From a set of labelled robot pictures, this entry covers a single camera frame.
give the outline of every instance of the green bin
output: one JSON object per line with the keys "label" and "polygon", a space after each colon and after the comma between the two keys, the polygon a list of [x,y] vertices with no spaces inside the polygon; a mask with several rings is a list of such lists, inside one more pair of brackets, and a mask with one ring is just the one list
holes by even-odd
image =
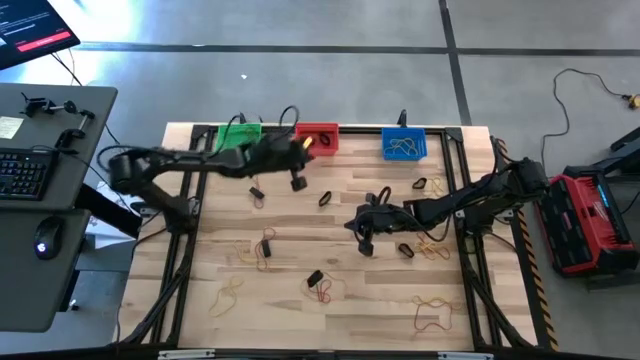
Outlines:
{"label": "green bin", "polygon": [[231,125],[227,132],[227,125],[218,126],[218,134],[216,136],[216,147],[214,151],[218,151],[224,139],[222,149],[234,148],[241,144],[256,143],[262,137],[262,124],[238,124]]}

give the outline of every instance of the computer mouse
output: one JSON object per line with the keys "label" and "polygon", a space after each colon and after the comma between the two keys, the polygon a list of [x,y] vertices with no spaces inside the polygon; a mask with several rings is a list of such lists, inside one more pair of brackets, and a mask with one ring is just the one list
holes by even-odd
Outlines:
{"label": "computer mouse", "polygon": [[51,260],[58,255],[62,247],[64,220],[49,216],[36,228],[33,249],[40,260]]}

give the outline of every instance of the yellow and black tape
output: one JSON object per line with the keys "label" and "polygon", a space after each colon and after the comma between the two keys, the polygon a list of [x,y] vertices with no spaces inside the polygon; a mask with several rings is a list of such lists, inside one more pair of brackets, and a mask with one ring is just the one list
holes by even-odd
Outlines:
{"label": "yellow and black tape", "polygon": [[[508,151],[505,142],[502,139],[497,139],[498,147],[500,149],[500,153],[508,156]],[[518,210],[517,218],[514,221],[517,221],[517,224],[520,227],[522,239],[524,243],[524,247],[526,250],[526,256],[528,258],[529,266],[531,268],[531,276],[533,278],[533,283],[535,286],[535,291],[537,295],[537,299],[540,303],[540,312],[542,313],[542,320],[545,326],[545,332],[549,339],[549,346],[552,350],[558,351],[558,340],[556,337],[555,330],[553,328],[553,324],[551,323],[551,313],[549,312],[549,302],[547,300],[547,296],[544,294],[544,287],[542,286],[542,278],[540,277],[540,271],[538,270],[538,264],[536,262],[536,256],[533,252],[533,245],[531,244],[531,239],[529,237],[529,229],[527,228],[527,221],[524,217],[524,213],[522,210]]]}

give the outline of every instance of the hazard stripe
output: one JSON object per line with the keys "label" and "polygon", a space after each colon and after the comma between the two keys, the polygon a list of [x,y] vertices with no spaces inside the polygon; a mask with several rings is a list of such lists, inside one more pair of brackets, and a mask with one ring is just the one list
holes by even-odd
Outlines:
{"label": "hazard stripe", "polygon": [[[502,139],[497,139],[498,145],[500,147],[500,151],[503,154],[509,154],[507,151],[507,145]],[[540,308],[542,309],[542,316],[544,318],[544,322],[546,325],[547,335],[549,337],[549,344],[551,349],[554,351],[559,350],[558,340],[556,338],[555,329],[551,323],[551,312],[549,311],[549,301],[547,300],[547,296],[544,294],[544,287],[542,285],[542,277],[540,276],[540,272],[538,270],[538,265],[536,263],[536,257],[533,252],[533,245],[531,244],[531,239],[529,237],[529,229],[527,229],[527,221],[524,216],[524,212],[522,209],[518,209],[518,219],[520,224],[520,230],[522,231],[522,238],[524,239],[524,246],[527,250],[527,256],[529,258],[529,263],[531,266],[531,273],[533,274],[533,281],[536,285],[538,292],[538,300],[540,302]]]}

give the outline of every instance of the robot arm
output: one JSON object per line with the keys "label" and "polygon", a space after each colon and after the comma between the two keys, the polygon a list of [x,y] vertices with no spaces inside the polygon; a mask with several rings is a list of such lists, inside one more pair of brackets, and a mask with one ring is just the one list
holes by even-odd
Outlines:
{"label": "robot arm", "polygon": [[291,171],[294,191],[306,187],[297,173],[311,161],[309,141],[291,140],[283,134],[267,134],[256,144],[243,144],[215,152],[174,151],[163,148],[131,148],[109,159],[111,187],[122,194],[139,196],[162,211],[167,230],[184,234],[195,226],[189,199],[171,196],[153,183],[168,171],[209,171],[225,177]]}
{"label": "robot arm", "polygon": [[372,256],[374,234],[426,232],[460,210],[464,211],[465,232],[486,233],[491,231],[495,215],[540,199],[548,187],[540,163],[524,158],[439,199],[409,200],[399,207],[387,204],[383,196],[369,194],[369,202],[358,206],[355,218],[345,227],[357,234],[358,250],[365,256]]}

